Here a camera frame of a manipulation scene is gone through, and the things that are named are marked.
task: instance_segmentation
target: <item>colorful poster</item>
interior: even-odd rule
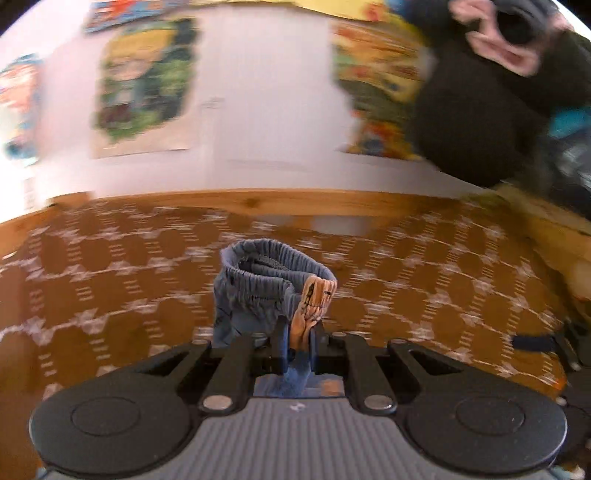
[[[92,4],[86,31],[95,32],[139,18],[155,17],[186,5],[203,7],[224,2],[286,4],[333,17],[396,23],[405,0],[100,0]]]
[[[93,155],[112,157],[190,148],[198,37],[194,18],[127,28],[105,48]]]
[[[24,166],[37,161],[35,127],[39,109],[40,61],[26,55],[0,72],[2,148]]]
[[[101,0],[90,8],[86,23],[87,32],[97,32],[114,25],[156,17],[183,5],[190,0]]]
[[[412,28],[386,30],[336,24],[335,73],[353,99],[358,118],[349,153],[414,160],[405,138],[414,98],[421,87],[421,39]]]

